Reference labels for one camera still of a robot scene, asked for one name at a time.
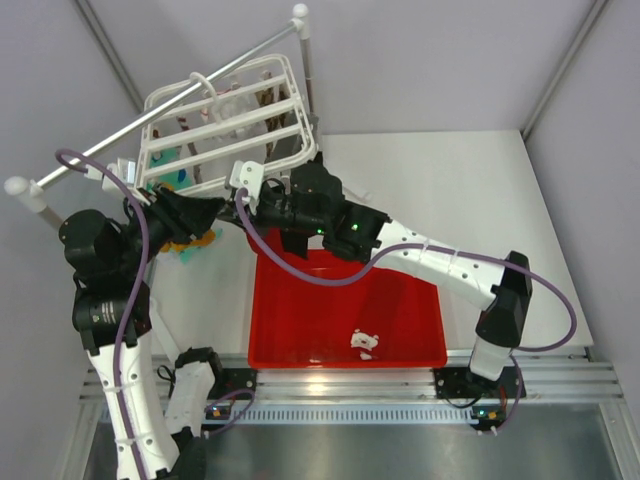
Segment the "white plastic sock hanger frame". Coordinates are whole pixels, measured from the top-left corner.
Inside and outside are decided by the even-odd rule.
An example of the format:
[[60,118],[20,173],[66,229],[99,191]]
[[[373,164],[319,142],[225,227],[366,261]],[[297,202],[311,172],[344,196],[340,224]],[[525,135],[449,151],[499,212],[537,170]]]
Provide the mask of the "white plastic sock hanger frame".
[[[314,130],[310,126],[305,98],[294,76],[289,59],[282,54],[268,54],[249,64],[253,68],[235,70],[235,75],[223,77],[207,90],[200,90],[181,104],[180,116],[164,117],[141,131],[140,153],[136,166],[135,184],[148,188],[147,183],[164,174],[200,166],[202,181],[176,190],[184,196],[215,196],[225,187],[225,181],[235,161],[254,161],[263,164],[265,174],[278,176],[313,159],[318,151]],[[217,123],[204,123],[200,110],[218,105],[236,96],[254,94],[259,107],[251,112]],[[284,127],[284,117],[293,113],[296,122]],[[241,126],[263,121],[266,132],[240,141],[226,138],[226,134]],[[270,157],[278,140],[298,134],[301,149],[277,161]],[[171,147],[194,143],[198,152],[163,166],[151,167],[151,155]]]

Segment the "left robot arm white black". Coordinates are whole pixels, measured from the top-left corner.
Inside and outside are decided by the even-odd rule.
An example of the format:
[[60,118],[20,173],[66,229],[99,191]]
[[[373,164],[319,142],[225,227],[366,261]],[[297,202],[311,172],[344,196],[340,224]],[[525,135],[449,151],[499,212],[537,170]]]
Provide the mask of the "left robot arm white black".
[[95,209],[81,210],[59,229],[76,286],[72,323],[99,376],[114,431],[120,479],[202,479],[201,436],[208,397],[226,374],[210,347],[174,360],[174,387],[162,406],[152,366],[148,263],[168,243],[201,239],[224,209],[222,198],[190,198],[166,187],[134,203],[121,225]]

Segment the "grey sock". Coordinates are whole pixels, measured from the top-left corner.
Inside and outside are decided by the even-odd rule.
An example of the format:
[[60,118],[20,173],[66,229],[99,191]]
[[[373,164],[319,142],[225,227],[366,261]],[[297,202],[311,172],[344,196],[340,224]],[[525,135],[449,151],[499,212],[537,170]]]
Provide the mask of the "grey sock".
[[[308,119],[310,122],[310,126],[312,127],[314,132],[317,132],[319,130],[320,117],[316,114],[310,114],[308,116]],[[284,117],[283,126],[289,127],[292,126],[295,122],[295,115],[293,113],[287,113]],[[277,161],[290,155],[296,154],[301,149],[301,142],[302,140],[298,134],[278,140],[274,146],[270,160]]]

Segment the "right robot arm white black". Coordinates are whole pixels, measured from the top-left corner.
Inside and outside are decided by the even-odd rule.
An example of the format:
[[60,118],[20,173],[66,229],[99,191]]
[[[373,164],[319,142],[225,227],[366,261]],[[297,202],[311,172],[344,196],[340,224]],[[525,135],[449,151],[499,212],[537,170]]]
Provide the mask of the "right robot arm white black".
[[[433,241],[382,211],[348,200],[341,180],[314,161],[294,168],[288,185],[268,177],[261,164],[238,161],[225,187],[232,193],[234,219],[270,260],[301,281],[346,287],[375,268],[386,269],[443,287],[476,306],[480,316],[466,382],[483,397],[502,386],[508,358],[521,344],[533,293],[527,256],[512,251],[504,259],[484,257]],[[282,252],[268,245],[261,228],[280,232]],[[325,251],[359,263],[360,269],[328,279],[284,258],[283,252],[304,257],[312,236],[321,237]]]

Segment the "black sock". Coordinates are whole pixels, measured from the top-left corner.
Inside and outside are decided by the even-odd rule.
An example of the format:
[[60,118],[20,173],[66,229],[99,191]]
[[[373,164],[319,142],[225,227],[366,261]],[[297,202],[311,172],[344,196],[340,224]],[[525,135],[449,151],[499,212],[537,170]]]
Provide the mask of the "black sock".
[[286,253],[302,259],[308,258],[308,240],[305,234],[294,231],[281,231],[280,239],[282,248]]

